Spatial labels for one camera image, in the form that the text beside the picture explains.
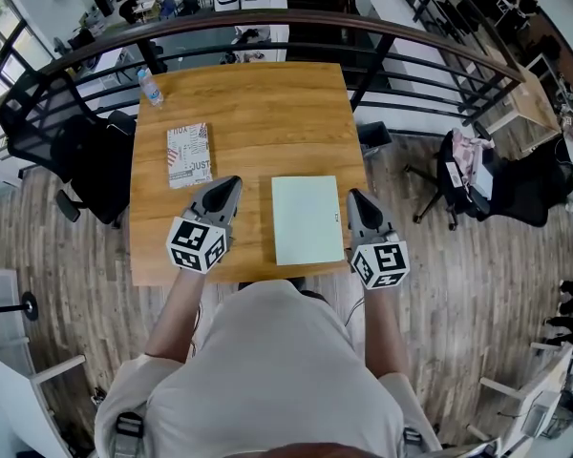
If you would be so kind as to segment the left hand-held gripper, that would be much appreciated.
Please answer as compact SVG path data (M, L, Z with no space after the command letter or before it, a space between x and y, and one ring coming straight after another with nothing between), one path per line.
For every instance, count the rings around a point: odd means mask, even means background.
M192 204L171 225L166 249L181 269L207 274L229 251L231 223L243 188L238 176L220 177L205 184Z

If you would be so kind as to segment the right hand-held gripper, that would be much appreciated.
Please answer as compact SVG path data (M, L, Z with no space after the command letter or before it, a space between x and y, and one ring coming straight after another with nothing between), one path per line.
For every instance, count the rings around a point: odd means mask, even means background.
M350 257L350 268L368 290L399 285L410 273L408 246L393 231L390 212L379 199L360 189L347 196L348 227L353 238L362 238L362 224L375 231L389 231L359 244Z

